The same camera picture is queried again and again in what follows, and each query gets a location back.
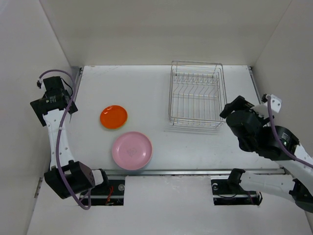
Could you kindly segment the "metal wire dish rack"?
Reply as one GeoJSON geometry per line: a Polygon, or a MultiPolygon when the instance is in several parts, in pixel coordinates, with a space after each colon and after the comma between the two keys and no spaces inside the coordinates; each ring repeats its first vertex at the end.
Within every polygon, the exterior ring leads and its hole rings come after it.
{"type": "Polygon", "coordinates": [[[226,103],[221,63],[171,62],[168,117],[173,125],[219,128],[226,103]]]}

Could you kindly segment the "orange plate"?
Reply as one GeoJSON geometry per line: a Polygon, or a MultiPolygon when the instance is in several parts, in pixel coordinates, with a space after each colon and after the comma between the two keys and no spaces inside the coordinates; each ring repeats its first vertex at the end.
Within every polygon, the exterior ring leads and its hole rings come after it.
{"type": "Polygon", "coordinates": [[[100,114],[100,123],[107,129],[118,129],[127,119],[127,111],[119,105],[108,106],[100,114]]]}

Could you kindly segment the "green plate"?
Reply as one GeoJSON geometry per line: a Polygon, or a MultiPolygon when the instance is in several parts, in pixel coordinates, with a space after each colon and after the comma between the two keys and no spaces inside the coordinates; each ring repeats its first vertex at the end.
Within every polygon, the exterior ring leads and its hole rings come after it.
{"type": "Polygon", "coordinates": [[[127,123],[126,120],[122,120],[122,121],[110,120],[108,122],[104,122],[103,126],[108,130],[117,130],[125,126],[126,123],[127,123]]]}

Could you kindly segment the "pink plate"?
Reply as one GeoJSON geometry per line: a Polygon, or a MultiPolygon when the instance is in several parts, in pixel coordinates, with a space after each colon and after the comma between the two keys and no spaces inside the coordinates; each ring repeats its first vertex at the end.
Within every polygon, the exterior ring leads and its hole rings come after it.
{"type": "Polygon", "coordinates": [[[120,135],[112,145],[114,162],[125,170],[139,170],[145,167],[153,156],[150,139],[140,132],[120,135]]]}

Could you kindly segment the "tan beige plate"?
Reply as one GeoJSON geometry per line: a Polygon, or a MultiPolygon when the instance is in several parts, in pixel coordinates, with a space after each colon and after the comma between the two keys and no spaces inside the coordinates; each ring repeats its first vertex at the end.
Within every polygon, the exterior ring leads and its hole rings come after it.
{"type": "Polygon", "coordinates": [[[153,155],[154,155],[154,148],[151,146],[151,148],[149,148],[149,154],[147,155],[147,159],[146,159],[146,163],[145,163],[144,168],[146,168],[150,164],[150,162],[153,158],[153,155]]]}

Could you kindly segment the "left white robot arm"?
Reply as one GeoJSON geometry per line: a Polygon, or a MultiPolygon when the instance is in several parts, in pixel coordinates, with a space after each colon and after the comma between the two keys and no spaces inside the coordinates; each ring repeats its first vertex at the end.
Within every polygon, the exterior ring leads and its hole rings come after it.
{"type": "Polygon", "coordinates": [[[75,160],[70,150],[67,125],[78,109],[65,84],[59,76],[39,78],[37,86],[44,88],[45,93],[42,98],[30,103],[42,126],[48,129],[51,160],[44,174],[45,182],[62,199],[88,190],[104,194],[110,187],[105,171],[91,170],[75,160]]]}

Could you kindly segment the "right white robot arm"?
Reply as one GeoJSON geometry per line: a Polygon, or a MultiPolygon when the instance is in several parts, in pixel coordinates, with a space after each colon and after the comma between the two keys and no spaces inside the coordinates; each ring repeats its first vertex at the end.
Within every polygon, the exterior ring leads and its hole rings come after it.
{"type": "Polygon", "coordinates": [[[287,199],[306,212],[313,211],[313,159],[306,152],[298,137],[288,128],[274,124],[282,100],[265,94],[262,104],[253,105],[238,96],[225,105],[220,117],[237,137],[244,152],[276,162],[287,170],[287,175],[258,175],[234,168],[227,179],[227,189],[267,193],[287,199]]]}

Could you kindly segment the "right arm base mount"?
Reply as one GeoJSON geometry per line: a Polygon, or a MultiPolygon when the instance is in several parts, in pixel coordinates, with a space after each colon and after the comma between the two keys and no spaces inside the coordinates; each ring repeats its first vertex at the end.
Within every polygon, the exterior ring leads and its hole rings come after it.
{"type": "Polygon", "coordinates": [[[232,189],[227,179],[211,179],[211,187],[215,206],[259,206],[263,200],[260,192],[232,189]]]}

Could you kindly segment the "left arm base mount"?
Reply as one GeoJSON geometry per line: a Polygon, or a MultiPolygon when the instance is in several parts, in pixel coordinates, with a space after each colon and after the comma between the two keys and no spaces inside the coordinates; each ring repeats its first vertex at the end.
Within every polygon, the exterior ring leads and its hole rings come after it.
{"type": "Polygon", "coordinates": [[[109,186],[97,185],[91,190],[91,206],[123,206],[125,193],[125,178],[109,179],[109,186]]]}

